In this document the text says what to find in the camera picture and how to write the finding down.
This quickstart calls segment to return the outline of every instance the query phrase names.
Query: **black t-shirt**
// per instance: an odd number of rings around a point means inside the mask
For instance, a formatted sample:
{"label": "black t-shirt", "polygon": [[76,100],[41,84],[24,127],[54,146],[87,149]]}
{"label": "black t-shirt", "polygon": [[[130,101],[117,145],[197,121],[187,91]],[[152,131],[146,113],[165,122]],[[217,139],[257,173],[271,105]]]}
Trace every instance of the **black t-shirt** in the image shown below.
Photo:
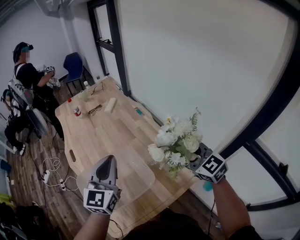
{"label": "black t-shirt", "polygon": [[[20,64],[15,66],[15,73]],[[23,84],[25,88],[33,88],[34,90],[34,102],[43,99],[51,100],[53,99],[53,91],[46,85],[43,87],[38,87],[38,82],[44,76],[44,73],[38,72],[31,63],[24,64],[18,71],[16,78]]]}
{"label": "black t-shirt", "polygon": [[[124,240],[199,239],[211,240],[200,227],[180,221],[150,221],[133,229]],[[254,227],[246,226],[229,240],[262,240]]]}

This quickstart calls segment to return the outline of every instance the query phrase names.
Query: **small bottle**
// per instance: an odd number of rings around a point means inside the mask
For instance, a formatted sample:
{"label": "small bottle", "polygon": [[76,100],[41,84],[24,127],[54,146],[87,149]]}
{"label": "small bottle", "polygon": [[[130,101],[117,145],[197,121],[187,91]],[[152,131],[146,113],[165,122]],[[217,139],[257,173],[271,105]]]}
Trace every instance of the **small bottle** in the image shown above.
{"label": "small bottle", "polygon": [[78,106],[72,105],[72,111],[76,117],[82,116],[81,111]]}
{"label": "small bottle", "polygon": [[90,91],[90,85],[88,83],[88,81],[84,81],[83,84],[85,85],[85,88],[88,90],[88,92]]}

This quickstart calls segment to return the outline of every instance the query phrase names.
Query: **flower bouquet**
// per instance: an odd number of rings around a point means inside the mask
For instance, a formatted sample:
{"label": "flower bouquet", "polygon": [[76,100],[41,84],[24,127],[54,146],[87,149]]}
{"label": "flower bouquet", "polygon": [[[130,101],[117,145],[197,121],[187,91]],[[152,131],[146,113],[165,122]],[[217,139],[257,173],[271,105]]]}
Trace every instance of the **flower bouquet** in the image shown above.
{"label": "flower bouquet", "polygon": [[203,138],[197,132],[197,115],[194,113],[189,119],[181,120],[168,117],[158,131],[155,144],[148,146],[154,164],[160,164],[160,169],[167,166],[173,177],[177,177],[182,168],[189,168],[190,161],[197,157],[194,152]]}

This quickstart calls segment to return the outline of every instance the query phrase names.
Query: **wooden floor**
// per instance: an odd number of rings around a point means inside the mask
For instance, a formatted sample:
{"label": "wooden floor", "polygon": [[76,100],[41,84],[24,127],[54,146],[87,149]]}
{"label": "wooden floor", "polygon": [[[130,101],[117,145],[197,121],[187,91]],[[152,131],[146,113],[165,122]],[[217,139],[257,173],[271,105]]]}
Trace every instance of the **wooden floor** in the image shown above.
{"label": "wooden floor", "polygon": [[[92,83],[91,77],[88,77],[88,81]],[[78,81],[75,85],[76,89],[72,84],[69,85],[73,94],[76,94],[81,90]],[[55,91],[55,95],[60,104],[70,97],[65,84]],[[14,202],[21,206],[29,206],[32,201],[37,202],[44,210],[46,216],[49,216],[52,226],[54,228],[58,226],[61,229],[64,239],[73,239],[89,217],[90,212],[83,207],[81,201],[82,196],[78,190],[74,192],[64,192],[61,190],[60,186],[49,187],[39,180],[39,173],[35,164],[39,168],[39,171],[41,171],[42,162],[47,156],[60,159],[61,164],[58,172],[62,179],[65,179],[67,176],[76,178],[74,172],[68,167],[68,162],[63,150],[63,141],[58,137],[55,129],[50,123],[48,123],[48,130],[48,135],[43,136],[41,140],[34,134],[31,135],[31,142],[29,145],[26,144],[27,148],[22,157],[20,157],[18,153],[13,155],[10,152],[7,152],[8,162],[12,166],[10,180],[14,180],[14,185],[10,185],[12,197]],[[24,142],[23,139],[25,139],[26,135],[27,130],[25,129],[17,136],[17,138]],[[44,163],[43,171],[46,169],[53,169],[49,160],[46,160]],[[48,185],[59,184],[59,175],[56,172],[51,172]],[[66,182],[66,186],[69,189],[76,189],[75,179],[69,178]],[[174,212],[191,216],[197,220],[199,226],[207,232],[210,210],[190,191],[187,191],[174,202],[170,206],[170,209]],[[214,216],[210,228],[210,236],[212,239],[223,240],[225,239],[223,233],[215,227],[217,221],[217,217]]]}

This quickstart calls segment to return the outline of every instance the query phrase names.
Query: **power strip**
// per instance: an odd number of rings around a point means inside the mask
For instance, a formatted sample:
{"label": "power strip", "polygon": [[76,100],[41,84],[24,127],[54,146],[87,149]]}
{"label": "power strip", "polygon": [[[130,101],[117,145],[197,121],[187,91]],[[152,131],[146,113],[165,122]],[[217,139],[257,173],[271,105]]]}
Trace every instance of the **power strip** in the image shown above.
{"label": "power strip", "polygon": [[62,189],[63,191],[66,191],[66,190],[67,190],[66,185],[65,185],[65,182],[64,182],[63,179],[60,179],[60,186],[61,186],[61,189]]}
{"label": "power strip", "polygon": [[50,171],[49,171],[49,170],[46,170],[46,172],[44,172],[44,175],[43,175],[43,182],[44,182],[45,184],[47,184],[49,178],[50,178]]}

